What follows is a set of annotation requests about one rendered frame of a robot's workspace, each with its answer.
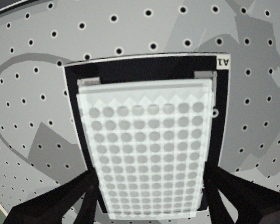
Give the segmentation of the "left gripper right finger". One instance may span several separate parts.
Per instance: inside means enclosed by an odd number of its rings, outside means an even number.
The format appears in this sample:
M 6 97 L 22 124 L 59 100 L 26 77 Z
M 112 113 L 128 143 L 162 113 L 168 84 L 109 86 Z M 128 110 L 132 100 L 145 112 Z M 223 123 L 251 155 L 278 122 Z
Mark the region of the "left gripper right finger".
M 280 224 L 280 192 L 235 176 L 209 160 L 203 182 L 212 224 Z M 236 223 L 218 189 L 237 209 Z

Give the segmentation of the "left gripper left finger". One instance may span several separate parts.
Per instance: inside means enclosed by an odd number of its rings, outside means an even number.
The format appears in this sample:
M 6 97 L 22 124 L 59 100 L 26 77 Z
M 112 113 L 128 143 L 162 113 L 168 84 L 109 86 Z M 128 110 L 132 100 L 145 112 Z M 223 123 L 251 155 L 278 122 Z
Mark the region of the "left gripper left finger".
M 12 207 L 7 217 L 27 224 L 62 224 L 62 217 L 85 193 L 73 224 L 94 224 L 99 179 L 91 167 L 68 183 Z

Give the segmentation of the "grey perforated breadboard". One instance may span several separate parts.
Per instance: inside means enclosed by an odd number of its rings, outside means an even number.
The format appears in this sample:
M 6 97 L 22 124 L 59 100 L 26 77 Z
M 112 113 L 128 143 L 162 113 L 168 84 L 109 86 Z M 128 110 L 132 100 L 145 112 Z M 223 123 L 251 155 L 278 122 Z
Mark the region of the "grey perforated breadboard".
M 280 192 L 280 0 L 38 0 L 0 14 L 0 204 L 86 171 L 62 65 L 231 54 L 220 168 Z

